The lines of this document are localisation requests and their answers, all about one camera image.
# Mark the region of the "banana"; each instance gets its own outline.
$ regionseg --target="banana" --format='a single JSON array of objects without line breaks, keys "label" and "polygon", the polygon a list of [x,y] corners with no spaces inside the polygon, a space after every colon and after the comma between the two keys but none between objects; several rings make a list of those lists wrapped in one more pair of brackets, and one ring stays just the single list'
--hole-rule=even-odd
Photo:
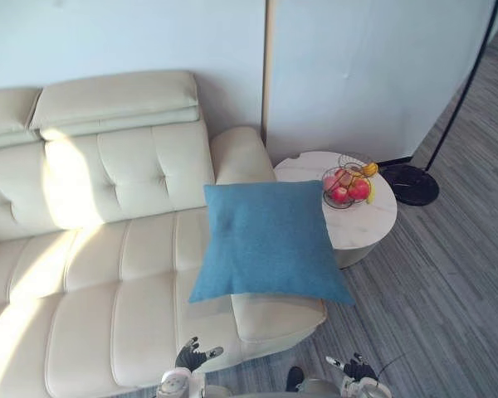
[{"label": "banana", "polygon": [[377,171],[378,171],[378,164],[376,164],[375,162],[366,164],[365,166],[362,167],[362,172],[367,177],[372,177],[374,174],[377,173]]},{"label": "banana", "polygon": [[367,197],[367,203],[372,203],[374,200],[374,182],[373,180],[369,180],[371,191],[369,192],[369,196]]}]

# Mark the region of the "side table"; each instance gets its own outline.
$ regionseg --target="side table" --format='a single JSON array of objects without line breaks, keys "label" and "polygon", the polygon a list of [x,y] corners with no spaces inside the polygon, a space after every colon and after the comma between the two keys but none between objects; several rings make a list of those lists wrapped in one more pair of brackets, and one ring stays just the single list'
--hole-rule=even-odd
[{"label": "side table", "polygon": [[[332,152],[301,153],[276,165],[276,178],[286,182],[320,180],[326,170],[338,166],[339,156]],[[341,269],[365,257],[397,220],[397,201],[391,187],[378,173],[371,181],[375,196],[370,204],[362,201],[347,209],[334,209],[322,201],[326,228]]]}]

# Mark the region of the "wire fruit basket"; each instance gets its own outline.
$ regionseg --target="wire fruit basket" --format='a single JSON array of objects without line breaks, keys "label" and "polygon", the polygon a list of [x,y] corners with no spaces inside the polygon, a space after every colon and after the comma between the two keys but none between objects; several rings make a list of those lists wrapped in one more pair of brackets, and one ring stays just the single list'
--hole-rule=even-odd
[{"label": "wire fruit basket", "polygon": [[376,163],[361,153],[344,153],[339,157],[338,165],[322,177],[326,204],[334,209],[346,209],[365,201],[373,189],[368,177],[378,171]]}]

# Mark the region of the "lamp pole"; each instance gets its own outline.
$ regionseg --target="lamp pole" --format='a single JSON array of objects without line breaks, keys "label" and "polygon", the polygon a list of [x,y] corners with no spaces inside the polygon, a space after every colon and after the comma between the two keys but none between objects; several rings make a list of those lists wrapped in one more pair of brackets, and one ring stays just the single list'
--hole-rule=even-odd
[{"label": "lamp pole", "polygon": [[409,164],[398,164],[385,167],[382,170],[381,173],[383,177],[388,181],[398,201],[412,206],[426,206],[437,199],[437,196],[439,195],[439,186],[435,179],[430,174],[428,174],[428,170],[430,170],[433,161],[439,154],[439,150],[445,142],[448,132],[452,128],[454,120],[456,119],[457,114],[459,114],[461,106],[463,105],[463,101],[465,100],[468,90],[471,87],[471,83],[474,80],[474,76],[476,75],[478,66],[481,62],[481,58],[485,53],[485,49],[487,47],[489,37],[491,36],[492,27],[494,26],[497,14],[498,0],[495,0],[491,11],[491,16],[489,18],[489,23],[487,24],[485,35],[483,36],[483,40],[481,41],[480,50],[478,51],[476,60],[474,61],[474,66],[472,67],[471,73],[466,79],[465,87],[463,88],[459,100],[457,101],[456,108],[452,112],[452,116],[450,117],[447,126],[442,132],[441,139],[439,140],[439,143],[437,143],[437,146],[433,151],[433,154],[430,157],[430,161],[428,162],[426,168],[422,170],[421,168],[414,167]]}]

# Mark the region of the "sofa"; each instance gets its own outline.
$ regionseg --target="sofa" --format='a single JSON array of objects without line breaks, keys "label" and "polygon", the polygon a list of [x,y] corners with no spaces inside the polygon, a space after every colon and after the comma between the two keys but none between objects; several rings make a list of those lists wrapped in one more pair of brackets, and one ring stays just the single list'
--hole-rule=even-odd
[{"label": "sofa", "polygon": [[317,299],[188,302],[203,185],[274,178],[254,129],[209,139],[186,71],[0,90],[0,398],[153,386],[193,336],[225,350],[203,372],[308,337]]}]

